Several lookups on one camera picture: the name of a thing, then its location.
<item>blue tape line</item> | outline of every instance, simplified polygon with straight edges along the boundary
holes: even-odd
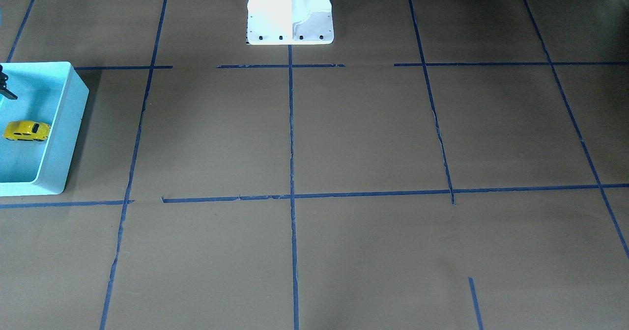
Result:
[[[216,68],[321,68],[321,67],[345,67],[344,64],[235,64],[220,65]]]
[[[627,66],[627,61],[616,62],[572,62],[572,63],[552,63],[555,66]],[[396,67],[418,67],[421,63],[395,63]],[[521,63],[426,63],[426,66],[548,66],[548,62],[521,62]]]
[[[588,63],[588,62],[562,62],[562,63],[554,63],[553,65],[560,65],[560,66],[607,66],[607,65],[619,65],[619,66],[627,66],[629,65],[629,61],[608,61],[608,62],[593,62],[593,63]]]
[[[287,68],[287,64],[241,64],[241,65],[220,65],[216,68]]]
[[[293,68],[345,67],[344,64],[294,64]]]
[[[629,188],[629,184],[603,184],[605,189]]]
[[[301,193],[296,198],[325,198],[325,197],[363,197],[363,196],[403,196],[403,195],[438,195],[450,194],[449,190],[433,191],[388,191],[388,192],[340,192],[340,193]]]
[[[135,135],[135,146],[133,147],[133,156],[131,159],[131,167],[129,169],[129,182],[124,192],[124,203],[122,205],[122,211],[120,214],[120,225],[118,227],[117,243],[116,243],[116,256],[112,263],[112,269],[110,270],[110,280],[107,283],[107,293],[105,295],[105,303],[103,305],[103,315],[101,316],[100,330],[105,330],[107,323],[107,315],[110,308],[110,301],[112,300],[112,290],[114,279],[116,276],[117,261],[120,255],[120,244],[122,242],[122,235],[124,231],[124,220],[126,220],[126,211],[129,205],[131,196],[131,187],[133,185],[133,175],[135,174],[135,163],[138,158],[138,151],[140,148],[140,138],[142,136],[142,121],[144,119],[144,111],[146,111],[146,102],[148,100],[148,94],[151,88],[151,81],[153,80],[153,70],[155,66],[155,59],[157,59],[157,49],[159,47],[160,34],[162,33],[162,26],[164,24],[164,15],[166,14],[166,3],[168,0],[164,0],[162,3],[162,14],[160,15],[159,25],[157,26],[157,35],[155,35],[155,45],[153,46],[153,57],[151,59],[151,66],[148,71],[148,79],[146,80],[146,91],[144,91],[144,100],[142,103],[142,111],[140,112],[140,121],[138,123],[138,130]]]
[[[476,312],[476,322],[478,323],[478,329],[483,328],[483,317],[481,317],[481,308],[478,306],[478,297],[476,296],[476,287],[474,287],[474,279],[468,277],[467,280],[470,283],[470,292],[472,292],[472,301],[474,302],[474,311]]]
[[[623,236],[623,233],[620,230],[620,226],[618,225],[618,221],[616,220],[614,211],[611,209],[611,205],[609,205],[609,200],[607,200],[605,189],[600,183],[600,178],[598,176],[598,173],[596,172],[594,162],[592,161],[592,158],[588,151],[588,147],[586,146],[586,142],[583,139],[583,135],[581,134],[579,126],[577,125],[577,120],[575,119],[572,109],[570,108],[570,104],[568,103],[568,97],[566,97],[566,93],[564,92],[564,87],[561,85],[561,81],[559,80],[559,75],[557,75],[557,70],[555,70],[555,66],[553,65],[552,59],[550,59],[550,53],[548,52],[546,43],[544,43],[544,39],[542,38],[542,33],[539,27],[537,26],[537,22],[535,22],[535,17],[533,17],[533,12],[531,11],[530,6],[528,5],[528,1],[526,0],[522,0],[522,1],[524,1],[524,5],[526,6],[526,12],[528,12],[528,16],[530,17],[531,22],[533,23],[533,27],[535,28],[535,32],[537,33],[537,37],[540,40],[540,43],[542,45],[542,50],[544,51],[544,54],[546,54],[546,59],[548,60],[548,64],[550,64],[550,69],[552,70],[553,76],[555,77],[557,88],[559,89],[559,93],[561,93],[561,97],[564,100],[564,105],[566,106],[568,115],[570,115],[570,120],[572,121],[574,130],[576,131],[577,136],[579,137],[579,141],[581,142],[581,147],[583,147],[583,152],[585,153],[586,158],[588,158],[588,164],[590,166],[590,169],[592,170],[592,174],[594,175],[596,184],[598,188],[600,189],[600,195],[602,196],[602,199],[605,202],[605,206],[607,207],[607,212],[609,213],[609,216],[611,217],[612,223],[614,223],[616,233],[618,234],[618,238],[620,239],[620,244],[623,246],[623,249],[625,250],[625,255],[627,256],[627,259],[629,259],[629,247],[627,247],[627,242],[625,241],[625,237]]]
[[[417,39],[417,47],[420,50],[420,59],[422,59],[422,68],[424,70],[424,78],[426,80],[426,88],[429,92],[430,108],[434,116],[434,128],[436,129],[436,136],[439,139],[441,146],[441,154],[443,157],[443,168],[445,169],[445,176],[448,180],[448,188],[450,189],[450,198],[452,205],[456,205],[454,201],[454,189],[452,189],[452,179],[450,178],[450,169],[448,168],[448,160],[445,157],[445,147],[443,146],[443,138],[441,136],[441,129],[439,126],[439,119],[436,115],[436,108],[434,107],[434,98],[432,95],[432,89],[430,86],[429,70],[426,67],[426,59],[424,58],[424,50],[422,48],[422,39],[420,38],[420,29],[417,26],[417,17],[415,16],[415,7],[413,6],[413,0],[408,0],[408,5],[411,8],[411,16],[413,17],[413,26],[415,28],[415,37]]]
[[[20,40],[20,36],[22,36],[22,31],[24,30],[24,26],[27,25],[27,19],[29,19],[29,15],[31,14],[31,10],[33,9],[34,3],[35,3],[35,0],[31,0],[31,3],[29,3],[29,7],[27,8],[27,12],[24,15],[24,19],[22,19],[20,30],[18,30],[18,34],[15,36],[15,40],[13,41],[13,46],[11,46],[11,51],[9,51],[9,57],[7,57],[6,59],[7,63],[10,63],[11,59],[13,59],[13,53],[15,53],[15,48],[18,46],[18,41]]]
[[[290,229],[292,231],[292,317],[294,330],[299,330],[299,287],[297,282],[297,224],[295,214],[294,116],[292,86],[292,46],[288,46],[288,106],[290,123]]]
[[[629,183],[606,184],[605,189],[629,188]],[[553,185],[545,187],[504,187],[504,188],[476,188],[454,189],[454,193],[486,193],[486,192],[527,192],[527,191],[571,191],[599,189],[598,185]],[[295,198],[327,198],[327,197],[362,197],[362,196],[404,196],[404,195],[440,195],[449,194],[448,189],[435,189],[425,191],[384,191],[384,192],[331,192],[331,193],[296,193]],[[250,196],[218,196],[218,197],[191,197],[191,198],[163,198],[164,203],[193,203],[193,202],[217,202],[217,201],[246,201],[246,200],[286,200],[291,195],[250,195]]]
[[[163,198],[163,203],[193,203],[193,202],[217,202],[217,201],[249,201],[249,200],[286,200],[290,195],[251,195],[251,196],[219,196],[219,197],[189,197],[189,198]]]
[[[75,66],[74,70],[87,71],[87,70],[170,70],[172,66]]]
[[[0,204],[0,209],[29,209],[29,208],[36,208],[36,207],[122,205],[123,202],[124,202],[123,200],[108,200],[108,201],[76,201],[76,202],[3,203],[3,204]]]
[[[395,63],[393,66],[423,66],[420,63]],[[426,63],[426,66],[548,66],[548,63],[521,62],[521,63]]]
[[[548,66],[548,63],[427,63],[426,66]]]
[[[454,189],[456,193],[480,193],[480,192],[523,192],[523,191],[572,191],[598,189],[598,185],[555,185],[548,187],[506,187],[506,188],[480,188],[480,189]]]

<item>brown floor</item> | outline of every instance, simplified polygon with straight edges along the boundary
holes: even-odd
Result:
[[[0,59],[90,89],[65,191],[0,198],[0,329],[629,328],[629,0],[332,4],[288,49],[0,0]]]

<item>toy car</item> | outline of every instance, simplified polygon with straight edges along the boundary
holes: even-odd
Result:
[[[4,138],[7,140],[37,140],[48,138],[50,125],[45,122],[30,120],[11,121],[4,129]]]

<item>plastic bin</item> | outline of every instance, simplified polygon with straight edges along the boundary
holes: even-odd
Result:
[[[0,96],[0,130],[8,122],[33,120],[52,127],[44,142],[0,137],[0,196],[63,192],[76,145],[88,89],[70,63],[7,63],[8,88]]]

